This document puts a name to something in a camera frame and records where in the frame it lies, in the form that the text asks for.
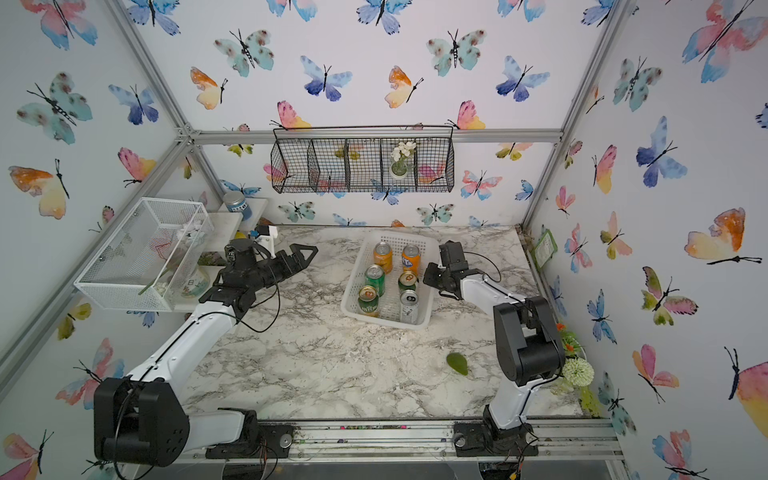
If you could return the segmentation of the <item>orange Fanta can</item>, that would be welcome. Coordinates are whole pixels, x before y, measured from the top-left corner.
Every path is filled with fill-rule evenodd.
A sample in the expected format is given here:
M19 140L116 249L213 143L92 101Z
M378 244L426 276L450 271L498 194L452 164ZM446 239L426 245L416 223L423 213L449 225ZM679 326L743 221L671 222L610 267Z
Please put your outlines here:
M406 244L402 249L401 259L404 271L411 272L414 275L419 273L421 251L417 245L412 243Z

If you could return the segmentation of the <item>green gold-top can white band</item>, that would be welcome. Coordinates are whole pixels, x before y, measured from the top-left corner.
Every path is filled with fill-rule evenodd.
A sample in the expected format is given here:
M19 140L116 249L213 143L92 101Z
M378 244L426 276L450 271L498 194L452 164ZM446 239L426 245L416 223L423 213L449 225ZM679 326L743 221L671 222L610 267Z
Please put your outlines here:
M418 275L410 270L405 270L398 278L400 294L403 294L404 292L417 292L418 284Z

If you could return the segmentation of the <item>white silver tall can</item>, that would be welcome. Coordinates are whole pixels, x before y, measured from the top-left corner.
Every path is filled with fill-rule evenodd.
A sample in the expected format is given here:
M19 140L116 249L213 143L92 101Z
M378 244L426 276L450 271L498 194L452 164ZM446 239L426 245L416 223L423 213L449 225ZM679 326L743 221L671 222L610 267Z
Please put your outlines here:
M409 325L418 323L419 296L415 290L404 290L400 296L400 321Z

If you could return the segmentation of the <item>orange yellow soda can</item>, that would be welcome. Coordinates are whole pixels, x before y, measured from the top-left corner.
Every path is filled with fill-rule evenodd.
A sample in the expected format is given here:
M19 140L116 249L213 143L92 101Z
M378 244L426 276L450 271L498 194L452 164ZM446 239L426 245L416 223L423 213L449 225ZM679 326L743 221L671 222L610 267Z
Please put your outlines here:
M373 250L374 263L382 268L385 274L393 269L393 253L390 245L385 241L378 242Z

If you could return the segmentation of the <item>green soda can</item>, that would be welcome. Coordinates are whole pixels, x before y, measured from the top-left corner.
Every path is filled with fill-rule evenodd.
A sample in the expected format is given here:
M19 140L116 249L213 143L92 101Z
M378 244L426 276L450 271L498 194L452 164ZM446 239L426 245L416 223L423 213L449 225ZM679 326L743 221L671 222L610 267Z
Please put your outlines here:
M373 287L379 297L385 294L386 273L380 265L369 266L365 271L365 279L366 284Z

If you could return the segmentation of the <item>white plastic perforated basket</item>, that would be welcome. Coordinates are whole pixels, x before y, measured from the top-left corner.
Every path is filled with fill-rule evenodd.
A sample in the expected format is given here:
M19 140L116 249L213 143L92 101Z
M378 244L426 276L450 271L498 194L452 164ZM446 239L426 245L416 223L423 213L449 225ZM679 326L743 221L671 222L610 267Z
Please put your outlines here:
M361 309L359 293L367 285L366 271L374 265L374 250L381 242L387 243L392 250L393 269L384 275L384 295L378 298L376 314L371 316ZM418 302L415 305L416 314L403 322L402 293L398 280L403 274L402 251L407 245L415 245L420 253L416 285ZM423 275L430 262L439 262L438 242L435 239L394 230L372 230L364 237L358 252L341 300L341 311L356 320L381 326L406 330L425 329L430 323L436 295L434 289L423 283Z

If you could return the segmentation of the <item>green gold-top beer can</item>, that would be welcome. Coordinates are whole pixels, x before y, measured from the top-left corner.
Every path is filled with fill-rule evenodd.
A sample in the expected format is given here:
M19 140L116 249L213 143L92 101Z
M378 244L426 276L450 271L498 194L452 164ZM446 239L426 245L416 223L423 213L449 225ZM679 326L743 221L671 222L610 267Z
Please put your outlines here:
M379 316L379 294L374 286L364 285L358 293L357 303L362 315Z

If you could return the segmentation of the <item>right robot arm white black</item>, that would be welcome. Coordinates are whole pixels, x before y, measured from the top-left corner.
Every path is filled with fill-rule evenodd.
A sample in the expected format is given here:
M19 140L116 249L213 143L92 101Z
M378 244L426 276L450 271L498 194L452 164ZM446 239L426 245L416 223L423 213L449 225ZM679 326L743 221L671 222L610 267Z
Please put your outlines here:
M554 381L565 352L549 302L524 298L469 266L458 242L439 246L440 262L428 264L424 282L440 296L473 304L493 320L496 356L503 379L479 422L453 427L459 457L505 456L518 460L538 454L538 437L527 416L534 394Z

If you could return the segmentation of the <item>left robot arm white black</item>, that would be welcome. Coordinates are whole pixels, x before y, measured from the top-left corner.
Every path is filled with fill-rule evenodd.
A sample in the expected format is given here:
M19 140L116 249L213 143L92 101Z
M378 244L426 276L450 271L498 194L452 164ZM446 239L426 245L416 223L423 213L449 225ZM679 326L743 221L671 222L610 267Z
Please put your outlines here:
M236 239L226 265L184 324L122 378L105 378L94 394L94 455L102 463L168 467L181 454L205 450L214 459L279 455L253 410L224 408L189 415L179 400L187 380L218 340L242 324L259 291L309 267L315 246L292 244L271 254Z

